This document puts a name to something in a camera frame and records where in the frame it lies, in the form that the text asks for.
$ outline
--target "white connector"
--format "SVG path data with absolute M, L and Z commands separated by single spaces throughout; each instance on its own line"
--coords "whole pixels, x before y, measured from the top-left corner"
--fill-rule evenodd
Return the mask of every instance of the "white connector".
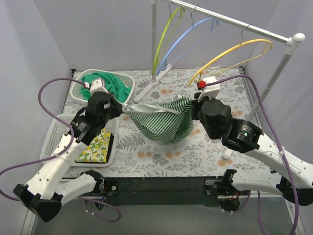
M 214 76 L 212 76 L 212 77 L 205 77 L 202 81 L 205 82 L 205 83 L 217 82 L 217 80 L 216 80 L 216 78 Z M 219 84 L 205 87 L 203 92 L 201 93 L 201 95 L 198 98 L 198 102 L 200 102 L 204 96 L 209 97 L 209 99 L 216 98 L 218 93 L 220 92 L 220 90 L 221 90 L 221 87 L 220 87 Z
M 105 88 L 105 82 L 102 78 L 97 78 L 92 81 L 89 92 L 91 95 L 95 92 L 109 93 L 108 90 Z
M 90 85 L 88 82 L 84 82 L 84 88 L 90 89 Z

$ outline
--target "yellow hanger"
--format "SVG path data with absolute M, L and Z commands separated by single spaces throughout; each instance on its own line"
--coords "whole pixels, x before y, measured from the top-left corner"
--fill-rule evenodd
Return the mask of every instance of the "yellow hanger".
M 208 62 L 205 66 L 203 66 L 195 75 L 193 75 L 193 77 L 192 77 L 192 78 L 190 79 L 190 81 L 188 82 L 187 86 L 189 87 L 190 84 L 192 83 L 192 81 L 193 81 L 199 74 L 201 74 L 201 72 L 202 72 L 203 70 L 205 70 L 208 66 L 212 65 L 215 61 L 219 60 L 219 59 L 220 59 L 221 57 L 223 57 L 224 55 L 226 55 L 226 54 L 232 52 L 233 50 L 236 50 L 237 48 L 243 47 L 243 46 L 245 46 L 245 45 L 249 45 L 249 44 L 251 44 L 251 43 L 258 43 L 258 42 L 265 42 L 265 47 L 264 47 L 264 49 L 263 49 L 263 53 L 262 53 L 262 54 L 257 55 L 257 56 L 254 56 L 254 57 L 249 58 L 249 59 L 247 59 L 247 60 L 244 60 L 244 61 L 242 61 L 242 62 L 240 62 L 240 63 L 237 63 L 237 64 L 235 64 L 235 65 L 233 65 L 233 66 L 228 67 L 227 69 L 232 68 L 232 67 L 234 67 L 234 66 L 236 66 L 236 65 L 242 64 L 242 63 L 244 63 L 244 62 L 247 62 L 247 61 L 249 61 L 249 60 L 253 60 L 253 59 L 257 58 L 257 57 L 260 57 L 260 56 L 266 54 L 266 53 L 268 52 L 268 44 L 269 44 L 269 48 L 270 48 L 270 49 L 273 48 L 273 43 L 272 43 L 271 41 L 267 40 L 267 39 L 254 39 L 254 40 L 250 40 L 250 41 L 246 41 L 246 42 L 241 42 L 240 44 L 238 44 L 238 45 L 236 45 L 236 46 L 234 46 L 234 47 L 232 47 L 232 48 L 230 48 L 230 49 L 224 51 L 223 53 L 219 54 L 219 55 L 216 56 L 213 60 L 211 60 L 211 61 Z

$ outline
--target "laundry basket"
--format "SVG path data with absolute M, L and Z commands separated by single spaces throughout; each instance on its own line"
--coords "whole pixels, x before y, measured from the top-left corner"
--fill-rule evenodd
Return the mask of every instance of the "laundry basket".
M 104 71 L 104 70 L 85 70 L 78 76 L 77 81 L 82 81 L 82 77 L 84 77 L 87 74 L 92 74 L 94 72 L 108 72 L 108 71 Z M 134 88 L 135 88 L 135 81 L 134 81 L 134 79 L 132 77 L 130 77 L 130 76 L 122 75 L 122 74 L 119 74 L 119 73 L 116 73 L 116 72 L 109 72 L 109 73 L 112 73 L 112 74 L 116 75 L 117 77 L 119 77 L 122 80 L 122 82 L 125 84 L 126 87 L 131 87 L 132 88 L 129 96 L 127 97 L 127 99 L 124 102 L 124 104 L 126 104 L 130 100 L 130 98 L 131 98 L 131 96 L 133 94 Z M 81 102 L 82 104 L 87 105 L 88 101 L 84 100 L 84 98 L 83 98 L 84 96 L 82 94 L 80 94 L 81 87 L 82 87 L 81 84 L 75 82 L 75 84 L 70 89 L 70 95 L 71 95 L 71 97 L 73 97 L 77 101 Z
M 66 121 L 67 123 L 70 123 L 74 115 L 64 115 L 60 114 L 57 117 L 60 119 Z M 108 121 L 106 124 L 106 131 L 111 132 L 114 135 L 113 143 L 112 143 L 112 149 L 110 152 L 109 160 L 107 163 L 74 163 L 72 166 L 91 166 L 91 167 L 106 167 L 109 166 L 113 162 L 114 153 L 116 150 L 117 145 L 117 139 L 118 139 L 118 119 L 114 118 Z M 50 157 L 53 151 L 58 146 L 60 139 L 64 132 L 68 129 L 67 126 L 60 123 L 57 119 L 53 119 L 48 133 L 45 137 L 43 148 L 41 149 L 40 159 L 44 159 L 47 157 Z

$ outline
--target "floral tablecloth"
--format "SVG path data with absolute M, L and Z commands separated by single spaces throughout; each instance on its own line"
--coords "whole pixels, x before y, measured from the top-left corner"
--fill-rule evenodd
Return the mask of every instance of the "floral tablecloth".
M 203 76 L 209 76 L 217 69 L 205 70 Z M 152 89 L 142 102 L 165 101 L 175 94 L 193 98 L 197 88 L 195 84 L 186 84 L 197 69 L 171 70 L 162 83 Z M 119 71 L 134 78 L 135 90 L 129 104 L 149 83 L 151 73 L 148 70 Z M 239 74 L 237 69 L 229 69 L 218 74 L 217 79 Z M 221 84 L 218 95 L 224 104 L 232 109 L 235 118 L 245 118 L 250 110 L 244 84 L 241 78 Z M 66 99 L 64 114 L 75 114 L 83 105 L 69 94 Z M 104 177 L 154 177 L 154 176 L 221 176 L 226 169 L 244 172 L 269 174 L 263 163 L 238 152 L 233 152 L 230 159 L 222 159 L 225 147 L 220 140 L 210 140 L 199 121 L 194 121 L 191 134 L 177 144 L 161 145 L 140 133 L 129 116 L 119 117 L 118 145 L 113 163 L 108 167 L 96 167 Z M 65 177 L 76 178 L 90 167 L 70 167 Z

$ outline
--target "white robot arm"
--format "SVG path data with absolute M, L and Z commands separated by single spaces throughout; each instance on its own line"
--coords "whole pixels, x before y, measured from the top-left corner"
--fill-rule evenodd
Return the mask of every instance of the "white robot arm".
M 77 156 L 101 133 L 108 120 L 122 113 L 122 105 L 104 88 L 101 78 L 92 82 L 90 93 L 92 96 L 87 107 L 80 110 L 70 123 L 74 133 L 64 133 L 54 150 L 52 155 L 56 157 L 46 162 L 25 185 L 19 184 L 13 190 L 20 201 L 44 222 L 53 219 L 61 206 L 70 200 L 87 192 L 92 195 L 103 192 L 104 178 L 94 170 L 86 171 L 77 179 L 60 184 L 60 180 Z M 66 152 L 58 155 L 57 153 L 70 143 L 72 135 L 72 145 Z
M 195 94 L 193 118 L 200 120 L 211 139 L 221 139 L 222 144 L 229 149 L 263 162 L 272 169 L 272 174 L 268 176 L 227 170 L 220 182 L 212 183 L 214 187 L 211 189 L 214 188 L 222 195 L 243 190 L 265 191 L 282 195 L 294 203 L 290 177 L 276 143 L 251 122 L 232 118 L 231 108 L 215 99 L 220 90 L 219 84 L 205 86 L 206 83 L 216 81 L 215 77 L 208 77 L 203 79 L 202 84 L 198 84 L 202 86 L 199 88 L 203 92 Z M 299 204 L 307 206 L 313 203 L 313 165 L 286 150 L 284 154 L 294 178 Z

